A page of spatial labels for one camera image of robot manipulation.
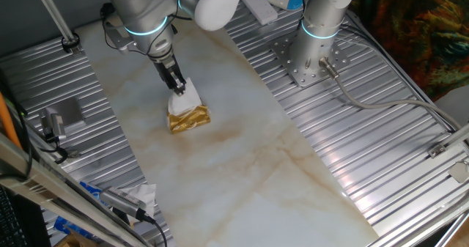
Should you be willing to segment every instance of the gray cable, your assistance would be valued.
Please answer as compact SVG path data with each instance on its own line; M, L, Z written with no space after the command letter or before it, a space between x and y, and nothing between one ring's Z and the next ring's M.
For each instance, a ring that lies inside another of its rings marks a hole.
M449 116L449 114L447 114L441 108L438 108L437 106L434 106L430 103L426 103L426 102L420 101L420 100L395 100L395 101L390 101L390 102L387 102L387 103L365 104L365 103L359 102L358 100L356 100L352 96L350 96L349 92L345 89L345 86L343 85L343 83L342 83L342 81L340 80L339 77L335 78L334 80L339 85L339 88L344 93L344 95L350 100L350 102L353 105L358 106L360 108L367 108L367 109L387 108L389 106L400 105L400 104L419 105L419 106L423 106L423 107L426 107L426 108L430 108L433 111L436 111L437 113L439 113L439 115L441 115L441 117L443 117L448 122L450 122L451 126L455 127L457 130L459 130L461 128L461 125L459 125L459 123L457 123L457 121L455 119L453 119L451 116Z

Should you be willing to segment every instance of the marble tabletop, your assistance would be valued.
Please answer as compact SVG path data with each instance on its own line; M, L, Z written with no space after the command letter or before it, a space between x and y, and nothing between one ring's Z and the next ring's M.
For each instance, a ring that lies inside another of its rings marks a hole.
M170 134L171 92L147 57L82 46L180 247L362 247L377 234L220 30L175 21L174 53L211 123Z

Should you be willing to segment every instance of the ribbed aluminum panel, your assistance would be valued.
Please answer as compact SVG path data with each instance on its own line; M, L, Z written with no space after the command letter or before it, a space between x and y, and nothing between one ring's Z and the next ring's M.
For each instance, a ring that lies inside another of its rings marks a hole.
M462 212L455 210L425 233L412 234L468 191L468 184L461 185L447 174L454 162L468 155L458 147L444 159L429 157L427 150L450 133L425 108L404 105L362 110L351 106L330 78L306 88L297 86L270 45L294 32L300 15L300 11L279 10L276 21L261 26L240 2L225 28L381 236L373 246L394 246L408 235L414 237L410 244L417 243ZM350 25L349 18L344 24ZM414 89L415 84L376 50L363 45L359 36L340 31L337 37L336 43L351 61L347 69L339 70L351 95L365 103L421 99L423 93Z
M29 112L28 121L39 131L42 128L38 113L42 108L69 97L78 98L85 125L66 128L67 139L61 143L64 148L73 147L80 152L80 158L68 158L62 164L73 178L101 188L133 187L146 182L85 54L66 54L61 40L56 39L1 58L0 68L18 101ZM57 215L48 210L43 215L51 243L55 244L64 237L53 228ZM157 205L155 219L171 239ZM151 243L163 243L152 225L137 224L135 230ZM169 245L175 246L174 241L170 240Z

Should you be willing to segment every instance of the white cloth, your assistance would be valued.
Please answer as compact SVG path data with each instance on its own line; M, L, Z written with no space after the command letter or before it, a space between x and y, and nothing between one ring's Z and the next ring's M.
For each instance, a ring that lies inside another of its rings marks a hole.
M120 188L120 190L145 202L145 204L147 205L145 211L150 217L153 218L153 214L155 213L156 184L137 185L135 188ZM136 218L131 217L129 215L128 218L130 222L138 222Z
M185 80L185 93L182 96L178 96L173 92L171 97L169 97L168 111L170 114L177 116L200 105L202 105L202 101L199 94L193 86L191 79L187 78Z

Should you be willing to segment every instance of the colorful fabric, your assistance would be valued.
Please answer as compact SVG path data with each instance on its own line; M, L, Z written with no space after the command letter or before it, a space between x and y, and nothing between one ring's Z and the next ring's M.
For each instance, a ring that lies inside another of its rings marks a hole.
M433 101L469 84L469 0L354 0L350 9Z

